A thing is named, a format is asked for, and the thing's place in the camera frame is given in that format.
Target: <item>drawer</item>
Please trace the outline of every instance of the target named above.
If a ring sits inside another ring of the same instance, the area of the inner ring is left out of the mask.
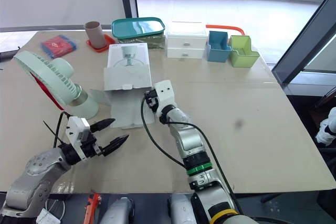
[[[204,49],[206,44],[206,37],[173,37],[168,36],[168,48],[191,48],[191,49]]]
[[[204,54],[204,48],[202,49],[184,49],[184,48],[168,48],[168,58],[182,58],[182,59],[202,59]]]

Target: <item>product box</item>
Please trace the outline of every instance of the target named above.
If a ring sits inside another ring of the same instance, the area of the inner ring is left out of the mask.
[[[146,43],[113,44],[109,47],[104,68],[104,91],[91,90],[94,99],[111,106],[111,127],[142,127],[140,106],[144,93],[152,88]],[[144,103],[147,124],[154,123],[154,114]]]

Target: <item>red saucer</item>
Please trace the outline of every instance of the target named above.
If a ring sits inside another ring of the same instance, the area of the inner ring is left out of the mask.
[[[96,51],[96,52],[104,52],[104,51],[106,51],[107,49],[109,49],[109,45],[111,45],[111,44],[115,44],[115,43],[116,43],[116,41],[115,41],[114,39],[112,39],[110,36],[104,34],[104,37],[105,37],[105,40],[106,40],[106,46],[104,46],[103,48],[99,48],[99,49],[94,48],[94,47],[91,45],[90,40],[87,40],[87,41],[86,41],[86,44],[88,44],[88,45],[89,45],[94,51]]]

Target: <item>table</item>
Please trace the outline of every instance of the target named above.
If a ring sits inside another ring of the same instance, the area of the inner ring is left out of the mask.
[[[39,43],[64,34],[79,48],[64,56],[73,66],[71,78],[84,89],[103,89],[107,51],[95,53],[84,31],[40,31],[21,50],[45,54]],[[260,57],[251,69],[230,62],[168,59],[150,50],[153,82],[170,79],[176,103],[203,129],[236,193],[270,193],[336,188],[336,182],[281,87]],[[34,155],[52,147],[60,111],[39,86],[12,60],[0,72],[0,191],[22,173]],[[90,123],[108,118],[100,105]],[[62,139],[65,139],[64,128]],[[156,141],[178,157],[174,139],[159,121],[149,125]],[[189,192],[185,170],[161,154],[143,128],[105,129],[96,134],[104,146],[129,133],[129,139],[108,157],[79,163],[60,178],[53,193],[178,193]]]

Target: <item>lime green bin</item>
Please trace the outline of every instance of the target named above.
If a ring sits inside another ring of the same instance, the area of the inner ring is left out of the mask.
[[[235,68],[250,68],[260,54],[251,50],[251,38],[246,35],[231,35],[229,45],[232,47],[230,60]]]

